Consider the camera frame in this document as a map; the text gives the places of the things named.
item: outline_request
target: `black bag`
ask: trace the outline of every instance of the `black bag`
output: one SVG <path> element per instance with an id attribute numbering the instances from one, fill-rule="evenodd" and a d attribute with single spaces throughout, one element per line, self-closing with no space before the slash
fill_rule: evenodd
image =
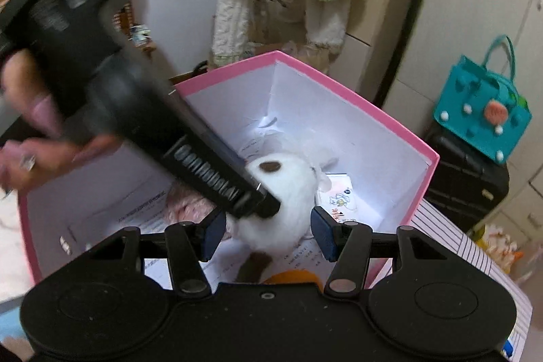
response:
<path id="1" fill-rule="evenodd" d="M 507 165 L 496 164 L 435 122 L 425 142 L 440 160 L 424 198 L 467 232 L 507 196 Z"/>

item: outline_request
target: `storage box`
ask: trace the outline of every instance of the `storage box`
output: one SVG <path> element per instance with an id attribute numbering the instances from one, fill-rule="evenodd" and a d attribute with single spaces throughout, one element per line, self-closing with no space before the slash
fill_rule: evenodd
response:
<path id="1" fill-rule="evenodd" d="M 393 118 L 278 51 L 189 79 L 177 90 L 238 152 L 271 127 L 319 140 L 339 158 L 326 172 L 351 177 L 359 215 L 375 231 L 393 233 L 411 218 L 438 162 L 431 148 Z M 162 211 L 172 181 L 142 154 L 123 146 L 21 197 L 26 253 L 35 280 L 121 227 L 138 225 L 144 233 L 164 228 Z M 302 246 L 285 258 L 289 266 L 303 267 L 302 255 L 312 253 L 318 266 L 322 257 L 315 245 Z M 219 256 L 204 265 L 210 283 L 236 270 L 235 247 L 243 249 L 223 242 Z M 369 282 L 382 266 L 372 261 Z M 146 272 L 157 280 L 167 278 L 153 264 L 146 263 Z M 325 263 L 322 271 L 329 272 L 330 266 Z"/>

